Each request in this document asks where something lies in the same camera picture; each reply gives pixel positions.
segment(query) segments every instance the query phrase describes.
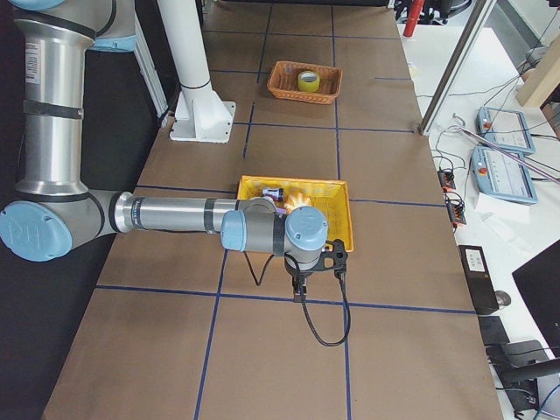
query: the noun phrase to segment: white table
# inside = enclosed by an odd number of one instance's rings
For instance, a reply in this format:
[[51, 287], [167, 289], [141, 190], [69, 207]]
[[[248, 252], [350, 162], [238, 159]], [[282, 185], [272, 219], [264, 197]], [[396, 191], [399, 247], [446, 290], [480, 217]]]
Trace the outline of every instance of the white table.
[[[440, 26], [417, 26], [412, 38], [402, 38], [407, 61], [417, 69], [413, 78], [418, 104], [422, 113], [428, 107], [449, 58], [457, 44], [463, 28]], [[518, 73], [503, 49], [494, 32], [485, 28], [472, 49], [465, 65], [451, 88], [452, 94], [483, 92], [499, 86]], [[539, 108], [524, 108], [515, 99], [516, 88], [522, 84], [516, 80], [507, 85], [501, 94], [488, 103], [494, 108], [521, 110], [528, 126], [533, 127], [546, 120]], [[443, 110], [437, 116], [430, 133], [430, 146], [433, 148], [439, 135], [447, 127], [457, 124], [453, 114], [462, 117], [466, 127], [475, 132], [475, 117], [479, 107], [499, 89], [487, 94], [450, 96]], [[552, 128], [546, 123], [534, 128], [531, 133], [554, 136]], [[460, 134], [446, 133], [440, 138], [438, 148], [457, 154], [468, 162], [475, 142]], [[536, 153], [531, 157], [554, 167], [560, 167], [560, 143], [535, 137]], [[455, 166], [461, 166], [460, 159], [447, 156]], [[507, 292], [512, 304], [494, 315], [500, 315], [511, 342], [538, 340], [547, 347], [535, 321], [531, 317], [522, 297], [515, 286], [512, 272], [560, 239], [560, 187], [552, 183], [535, 182], [538, 203], [528, 210], [525, 221], [510, 220], [503, 211], [479, 213], [474, 210], [479, 191], [472, 174], [466, 178], [467, 170], [455, 171], [457, 190], [465, 199], [465, 219], [467, 225], [460, 227], [455, 239], [457, 244], [480, 245], [484, 249], [486, 262], [495, 290]], [[514, 413], [504, 392], [498, 392], [504, 418], [514, 419]]]

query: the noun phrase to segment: label on robot arm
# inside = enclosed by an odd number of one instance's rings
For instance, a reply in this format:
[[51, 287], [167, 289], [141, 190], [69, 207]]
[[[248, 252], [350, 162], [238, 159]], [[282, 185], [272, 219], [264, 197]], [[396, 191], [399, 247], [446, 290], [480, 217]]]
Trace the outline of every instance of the label on robot arm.
[[25, 83], [38, 85], [40, 79], [40, 53], [39, 44], [34, 42], [25, 43]]
[[477, 249], [465, 249], [466, 261], [469, 264], [470, 271], [478, 271], [484, 273], [484, 263], [482, 262], [482, 254]]

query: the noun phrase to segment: red fire extinguisher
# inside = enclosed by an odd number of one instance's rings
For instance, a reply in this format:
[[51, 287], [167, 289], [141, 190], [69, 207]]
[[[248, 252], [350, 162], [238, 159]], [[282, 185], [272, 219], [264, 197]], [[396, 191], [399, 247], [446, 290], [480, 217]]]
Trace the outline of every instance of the red fire extinguisher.
[[413, 0], [412, 6], [410, 7], [409, 15], [406, 19], [406, 26], [404, 27], [404, 35], [410, 38], [414, 33], [414, 28], [416, 28], [418, 23], [418, 18], [420, 18], [420, 12], [424, 7], [424, 0]]

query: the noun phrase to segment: blue end cap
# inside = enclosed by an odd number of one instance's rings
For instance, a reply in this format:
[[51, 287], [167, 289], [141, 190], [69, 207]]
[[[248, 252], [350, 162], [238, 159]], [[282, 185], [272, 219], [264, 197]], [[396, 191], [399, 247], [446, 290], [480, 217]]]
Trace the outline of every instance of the blue end cap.
[[221, 246], [225, 249], [244, 251], [247, 244], [247, 222], [241, 210], [231, 210], [221, 221]]
[[137, 36], [121, 38], [98, 38], [89, 49], [105, 53], [131, 53], [137, 47]]
[[0, 213], [0, 238], [14, 254], [29, 261], [49, 261], [72, 249], [72, 235], [64, 221], [29, 201], [15, 201]]
[[328, 230], [326, 217], [315, 207], [298, 207], [286, 218], [288, 238], [304, 251], [323, 248]]
[[27, 11], [45, 11], [59, 4], [63, 4], [66, 0], [9, 0], [14, 6]]

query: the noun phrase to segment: yellow basket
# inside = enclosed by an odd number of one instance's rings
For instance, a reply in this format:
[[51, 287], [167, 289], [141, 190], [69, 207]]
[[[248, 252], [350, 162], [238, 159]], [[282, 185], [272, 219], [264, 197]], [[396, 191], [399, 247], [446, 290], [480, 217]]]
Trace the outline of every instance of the yellow basket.
[[350, 202], [346, 181], [322, 179], [269, 178], [243, 175], [237, 190], [238, 200], [249, 200], [263, 196], [263, 188], [283, 188], [283, 195], [302, 193], [311, 199], [329, 222], [328, 239], [344, 241], [346, 251], [354, 250]]

